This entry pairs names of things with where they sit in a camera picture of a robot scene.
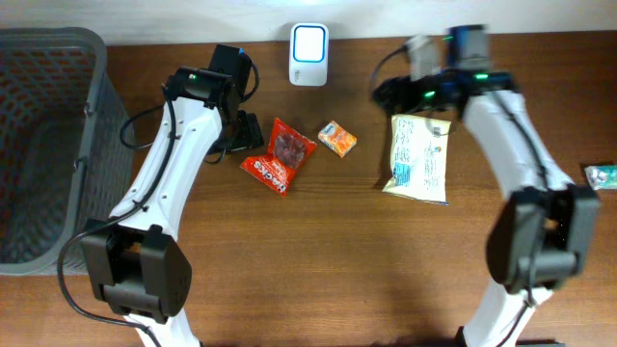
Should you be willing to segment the red snack packet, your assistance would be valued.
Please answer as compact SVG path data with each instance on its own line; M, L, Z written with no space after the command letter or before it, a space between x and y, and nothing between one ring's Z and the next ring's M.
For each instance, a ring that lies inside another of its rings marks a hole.
M267 153L248 157L240 168L285 197L294 176L316 148L317 143L275 119Z

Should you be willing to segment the yellow chip bag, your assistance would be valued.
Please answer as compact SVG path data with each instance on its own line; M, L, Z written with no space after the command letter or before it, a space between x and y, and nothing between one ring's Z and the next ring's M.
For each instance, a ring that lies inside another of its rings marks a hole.
M414 115L391 117L391 179L382 192L447 205L445 173L451 122Z

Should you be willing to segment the orange small box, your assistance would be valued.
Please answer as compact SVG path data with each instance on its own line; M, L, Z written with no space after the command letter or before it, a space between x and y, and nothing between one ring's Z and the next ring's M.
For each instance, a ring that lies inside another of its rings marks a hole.
M340 158L343 158L357 144L357 138L334 120L319 131L318 139Z

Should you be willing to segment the teal tissue pack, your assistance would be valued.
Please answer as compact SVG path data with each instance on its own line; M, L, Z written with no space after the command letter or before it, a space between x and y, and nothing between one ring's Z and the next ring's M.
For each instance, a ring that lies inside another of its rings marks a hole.
M617 166L588 166L584 169L589 185L594 190L617 189Z

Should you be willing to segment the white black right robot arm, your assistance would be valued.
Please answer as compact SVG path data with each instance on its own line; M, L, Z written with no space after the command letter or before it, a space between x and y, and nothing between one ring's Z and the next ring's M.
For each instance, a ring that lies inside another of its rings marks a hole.
M601 202L550 156L515 79L495 70L485 27L451 27L444 40L442 66L430 37L408 38L394 52L409 74L372 85L371 96L388 116L453 110L481 146L506 203L487 240L486 293L453 343L514 346L536 309L584 270Z

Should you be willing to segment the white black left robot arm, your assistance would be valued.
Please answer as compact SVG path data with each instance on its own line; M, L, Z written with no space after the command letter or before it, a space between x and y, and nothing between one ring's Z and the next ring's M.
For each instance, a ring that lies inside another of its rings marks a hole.
M146 346L198 346L184 305L192 267L179 221L204 157L229 149L245 125L239 106L250 71L181 67L163 87L163 119L147 158L108 222L79 244L94 296Z

